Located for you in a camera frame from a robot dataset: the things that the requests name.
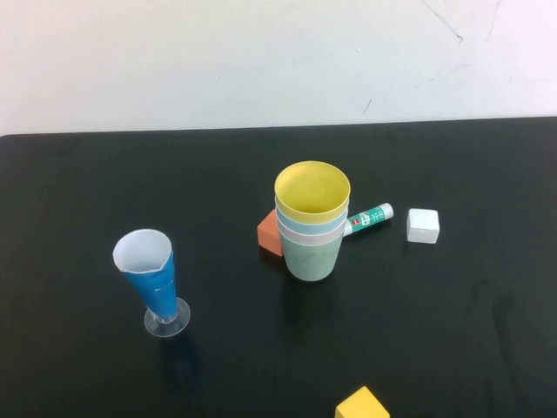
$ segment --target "glue stick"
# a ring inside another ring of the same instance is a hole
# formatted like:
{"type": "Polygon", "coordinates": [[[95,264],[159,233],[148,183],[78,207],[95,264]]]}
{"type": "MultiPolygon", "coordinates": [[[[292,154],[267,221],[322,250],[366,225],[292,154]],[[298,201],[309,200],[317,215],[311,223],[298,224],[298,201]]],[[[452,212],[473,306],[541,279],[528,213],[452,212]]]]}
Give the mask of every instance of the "glue stick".
{"type": "Polygon", "coordinates": [[[345,223],[345,237],[356,233],[368,226],[378,224],[384,220],[392,218],[394,215],[393,207],[388,203],[374,207],[357,215],[351,216],[345,223]]]}

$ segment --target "yellow cube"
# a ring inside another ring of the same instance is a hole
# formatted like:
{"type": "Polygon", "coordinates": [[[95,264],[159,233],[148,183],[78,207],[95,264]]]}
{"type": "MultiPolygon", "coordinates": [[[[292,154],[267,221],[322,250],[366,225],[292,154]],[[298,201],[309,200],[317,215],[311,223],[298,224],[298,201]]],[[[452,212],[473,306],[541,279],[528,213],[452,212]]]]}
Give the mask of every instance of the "yellow cube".
{"type": "Polygon", "coordinates": [[[389,416],[369,389],[363,387],[337,406],[334,418],[389,418],[389,416]]]}

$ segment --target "stacked cups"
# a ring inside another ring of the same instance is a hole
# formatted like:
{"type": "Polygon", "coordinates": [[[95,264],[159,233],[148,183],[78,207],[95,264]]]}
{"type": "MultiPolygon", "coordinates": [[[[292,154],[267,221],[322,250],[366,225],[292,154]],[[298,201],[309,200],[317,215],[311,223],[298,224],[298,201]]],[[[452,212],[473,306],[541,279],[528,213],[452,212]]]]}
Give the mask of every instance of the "stacked cups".
{"type": "Polygon", "coordinates": [[[350,182],[337,167],[304,161],[275,181],[277,228],[286,265],[298,279],[324,279],[334,268],[348,214],[350,182]]]}

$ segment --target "white cube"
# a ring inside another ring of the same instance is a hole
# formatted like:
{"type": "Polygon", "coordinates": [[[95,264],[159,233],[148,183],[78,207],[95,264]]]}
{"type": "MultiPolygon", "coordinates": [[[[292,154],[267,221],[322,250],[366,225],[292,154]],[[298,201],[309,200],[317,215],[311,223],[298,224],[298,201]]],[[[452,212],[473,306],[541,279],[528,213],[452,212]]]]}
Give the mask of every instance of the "white cube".
{"type": "Polygon", "coordinates": [[[430,209],[410,209],[406,222],[409,242],[435,244],[439,237],[439,215],[430,209]]]}

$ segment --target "cup rim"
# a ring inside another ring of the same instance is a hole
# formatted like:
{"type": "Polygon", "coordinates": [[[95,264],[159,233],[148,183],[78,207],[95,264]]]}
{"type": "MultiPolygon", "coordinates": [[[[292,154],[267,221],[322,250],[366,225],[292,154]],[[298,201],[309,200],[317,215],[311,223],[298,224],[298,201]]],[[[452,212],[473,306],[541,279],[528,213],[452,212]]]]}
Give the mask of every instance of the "cup rim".
{"type": "Polygon", "coordinates": [[[309,218],[309,219],[311,219],[311,218],[322,218],[322,217],[325,217],[325,218],[326,218],[327,215],[330,215],[331,213],[334,213],[335,211],[338,211],[338,209],[339,209],[341,206],[346,206],[346,203],[347,203],[348,199],[350,198],[350,192],[352,191],[351,186],[350,186],[350,180],[349,180],[348,177],[343,173],[342,170],[340,170],[338,167],[336,167],[336,166],[334,166],[334,165],[332,165],[332,164],[326,163],[326,162],[324,162],[324,161],[316,161],[316,160],[311,160],[311,159],[310,159],[310,160],[307,160],[307,161],[299,161],[298,163],[290,164],[290,165],[288,165],[286,168],[284,168],[284,169],[278,174],[277,178],[275,179],[274,190],[275,190],[275,198],[277,199],[277,201],[278,201],[282,206],[287,207],[290,211],[292,211],[293,213],[296,213],[297,215],[301,216],[302,218],[309,218]],[[280,196],[277,194],[277,183],[279,182],[279,178],[280,178],[287,170],[291,170],[293,167],[295,167],[295,166],[297,166],[297,165],[305,165],[305,164],[308,164],[308,163],[318,164],[318,165],[326,165],[326,166],[328,166],[328,167],[331,167],[332,169],[334,169],[335,171],[337,171],[337,172],[341,175],[341,177],[343,178],[343,180],[344,180],[344,181],[346,182],[346,184],[348,185],[348,190],[347,190],[347,194],[346,194],[346,199],[344,199],[344,201],[343,201],[340,205],[338,205],[338,206],[334,207],[333,209],[331,209],[331,210],[329,210],[329,211],[326,211],[326,212],[319,212],[319,213],[302,212],[302,211],[299,211],[299,210],[297,210],[297,209],[294,209],[294,208],[288,206],[285,202],[283,202],[283,201],[280,199],[280,196]]]}
{"type": "Polygon", "coordinates": [[[280,214],[281,214],[282,216],[284,216],[285,218],[288,218],[288,220],[290,220],[291,222],[294,222],[294,223],[296,223],[296,224],[300,224],[300,225],[302,225],[302,226],[308,226],[308,227],[313,227],[313,226],[325,226],[325,225],[327,225],[327,224],[333,224],[333,223],[339,221],[339,220],[342,218],[342,216],[345,214],[345,212],[346,212],[346,216],[348,215],[348,206],[349,206],[349,205],[350,205],[350,197],[348,198],[348,204],[346,205],[346,209],[345,209],[344,211],[342,211],[342,213],[341,213],[337,218],[332,219],[332,220],[329,220],[329,221],[327,221],[327,222],[322,222],[322,223],[320,223],[320,224],[306,224],[305,222],[299,222],[299,221],[297,221],[297,220],[295,220],[295,219],[289,218],[288,215],[287,215],[286,213],[282,212],[282,211],[280,210],[279,205],[277,205],[277,195],[275,195],[275,209],[277,210],[277,212],[280,212],[280,214]]]}
{"type": "Polygon", "coordinates": [[[118,242],[116,243],[116,245],[114,246],[114,249],[112,250],[112,260],[114,261],[114,265],[117,267],[118,270],[120,270],[122,273],[132,273],[132,274],[147,274],[147,273],[157,273],[163,270],[164,266],[166,266],[166,263],[168,263],[168,260],[170,259],[170,257],[172,256],[172,242],[171,239],[168,238],[168,236],[165,233],[162,233],[161,231],[158,231],[156,229],[150,229],[150,228],[144,228],[144,229],[136,229],[134,231],[131,231],[127,234],[125,234],[122,238],[120,238],[118,240],[118,242]],[[134,272],[130,269],[127,268],[123,268],[120,266],[119,263],[119,259],[122,256],[122,245],[124,244],[124,242],[130,238],[132,238],[134,235],[138,235],[140,233],[153,233],[154,235],[158,235],[160,238],[162,238],[164,240],[164,244],[167,245],[167,255],[164,257],[163,262],[161,263],[161,266],[159,268],[153,268],[151,270],[144,270],[141,272],[134,272]]]}
{"type": "MultiPolygon", "coordinates": [[[[292,242],[293,244],[296,244],[297,246],[308,246],[307,244],[300,244],[299,242],[296,242],[296,241],[288,238],[283,233],[280,233],[280,231],[279,231],[279,235],[284,239],[288,239],[290,242],[292,242]]],[[[344,228],[340,231],[339,235],[335,235],[335,237],[333,239],[331,239],[330,241],[328,241],[324,244],[318,244],[316,246],[327,246],[327,245],[331,244],[333,241],[335,241],[339,236],[342,237],[343,235],[344,235],[344,228]]]]}

